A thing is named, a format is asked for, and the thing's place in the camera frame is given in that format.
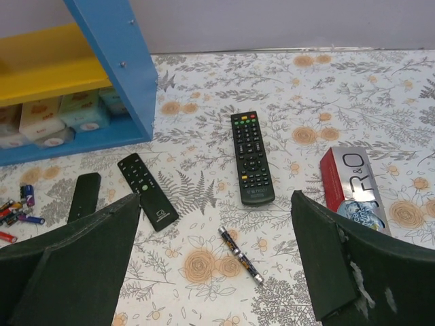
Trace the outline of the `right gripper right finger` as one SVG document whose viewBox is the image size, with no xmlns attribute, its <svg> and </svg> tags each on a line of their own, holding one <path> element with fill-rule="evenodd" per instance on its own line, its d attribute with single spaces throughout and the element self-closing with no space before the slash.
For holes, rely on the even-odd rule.
<svg viewBox="0 0 435 326">
<path fill-rule="evenodd" d="M 292 224 L 317 321 L 433 325 L 434 250 L 348 220 L 295 191 Z"/>
</svg>

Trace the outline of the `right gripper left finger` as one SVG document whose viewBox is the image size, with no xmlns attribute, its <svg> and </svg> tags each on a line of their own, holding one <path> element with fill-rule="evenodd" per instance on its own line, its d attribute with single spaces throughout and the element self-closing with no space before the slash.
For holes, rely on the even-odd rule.
<svg viewBox="0 0 435 326">
<path fill-rule="evenodd" d="M 139 197 L 1 249 L 2 325 L 111 325 Z"/>
</svg>

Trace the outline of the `large black remote control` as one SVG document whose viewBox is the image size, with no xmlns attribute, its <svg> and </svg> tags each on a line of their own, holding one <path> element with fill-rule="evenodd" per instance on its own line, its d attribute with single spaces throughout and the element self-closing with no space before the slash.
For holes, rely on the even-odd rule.
<svg viewBox="0 0 435 326">
<path fill-rule="evenodd" d="M 255 111 L 230 116 L 241 202 L 260 206 L 275 200 L 266 150 Z"/>
</svg>

